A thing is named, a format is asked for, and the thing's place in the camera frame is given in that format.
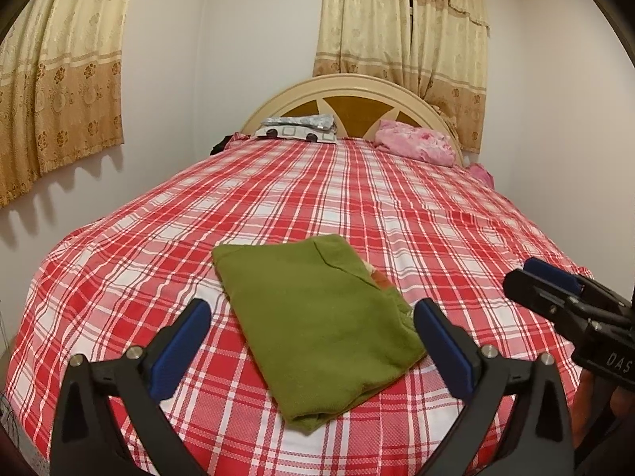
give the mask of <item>metal screw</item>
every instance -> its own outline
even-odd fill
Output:
[[[544,352],[541,354],[541,362],[545,365],[553,365],[556,363],[556,359],[551,355],[551,353]]]
[[[71,367],[79,367],[83,362],[84,362],[84,355],[82,354],[73,355],[71,357],[71,360],[69,361],[69,363],[71,364]]]
[[[126,351],[126,358],[129,360],[138,360],[144,354],[144,348],[139,345],[133,345]]]
[[[481,352],[483,353],[483,356],[490,360],[498,356],[498,349],[496,349],[493,345],[484,345],[481,348]]]

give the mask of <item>curtain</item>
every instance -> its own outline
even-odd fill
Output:
[[[410,0],[322,0],[313,75],[410,77]]]
[[[463,150],[480,152],[487,86],[484,0],[413,0],[416,92],[454,127]]]
[[[0,207],[123,143],[128,0],[31,0],[0,45]]]

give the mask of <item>headboard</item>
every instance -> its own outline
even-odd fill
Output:
[[[265,118],[314,114],[335,116],[337,134],[342,138],[372,140],[380,120],[443,132],[452,141],[457,162],[463,164],[458,142],[434,109],[407,89],[367,75],[339,73],[296,84],[261,106],[242,133],[251,136]]]

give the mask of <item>folded sweater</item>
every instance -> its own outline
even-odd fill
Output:
[[[216,270],[287,426],[309,434],[424,355],[412,309],[340,236],[221,245]]]

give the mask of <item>blue gripper pad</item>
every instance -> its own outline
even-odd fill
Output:
[[[578,282],[576,276],[537,257],[530,257],[525,261],[523,270],[578,297],[582,293],[582,285]]]
[[[166,329],[172,338],[158,353],[150,367],[148,392],[154,402],[171,399],[174,395],[211,324],[210,305],[202,299],[193,299],[172,326],[158,333],[157,340]]]
[[[452,397],[469,402],[480,377],[474,342],[463,329],[453,326],[430,299],[415,305],[414,323]]]

